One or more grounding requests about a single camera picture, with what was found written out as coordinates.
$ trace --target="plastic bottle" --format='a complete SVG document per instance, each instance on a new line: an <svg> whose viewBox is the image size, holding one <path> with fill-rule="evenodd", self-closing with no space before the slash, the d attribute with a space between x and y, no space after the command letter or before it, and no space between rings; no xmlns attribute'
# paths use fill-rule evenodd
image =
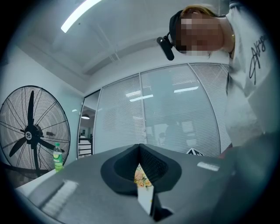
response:
<svg viewBox="0 0 280 224"><path fill-rule="evenodd" d="M55 143L55 147L53 149L53 161L56 172L63 169L62 151L60 149L60 143L58 142Z"/></svg>

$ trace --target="industrial fan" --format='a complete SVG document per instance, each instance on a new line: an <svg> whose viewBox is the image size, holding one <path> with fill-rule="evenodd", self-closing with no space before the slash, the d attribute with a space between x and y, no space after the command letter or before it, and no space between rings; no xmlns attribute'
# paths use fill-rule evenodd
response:
<svg viewBox="0 0 280 224"><path fill-rule="evenodd" d="M33 179L53 170L55 142L60 143L65 163L70 129L59 102L37 86L12 92L0 110L0 146L10 165Z"/></svg>

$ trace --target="floral patterned object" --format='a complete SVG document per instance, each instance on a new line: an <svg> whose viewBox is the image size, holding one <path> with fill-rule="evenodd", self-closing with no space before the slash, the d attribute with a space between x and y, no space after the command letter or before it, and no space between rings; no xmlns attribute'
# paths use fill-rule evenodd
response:
<svg viewBox="0 0 280 224"><path fill-rule="evenodd" d="M144 170L138 165L136 171L135 171L135 176L134 176L134 183L137 184L137 187L151 187L152 184L149 181L148 177L144 173Z"/></svg>

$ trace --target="blonde hair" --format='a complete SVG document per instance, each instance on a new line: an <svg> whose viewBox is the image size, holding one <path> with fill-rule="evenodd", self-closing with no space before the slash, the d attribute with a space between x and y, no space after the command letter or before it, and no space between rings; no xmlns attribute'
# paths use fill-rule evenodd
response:
<svg viewBox="0 0 280 224"><path fill-rule="evenodd" d="M201 14L205 14L211 17L218 17L211 5L208 4L193 4L189 5L180 14L180 18L186 16L187 14L193 13L195 11L199 11Z"/></svg>

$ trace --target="bottle label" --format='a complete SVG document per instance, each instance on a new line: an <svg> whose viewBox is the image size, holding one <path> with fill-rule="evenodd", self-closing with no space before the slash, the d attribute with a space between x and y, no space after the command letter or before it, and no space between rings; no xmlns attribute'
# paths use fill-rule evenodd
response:
<svg viewBox="0 0 280 224"><path fill-rule="evenodd" d="M62 163L62 154L53 154L53 161L56 163Z"/></svg>

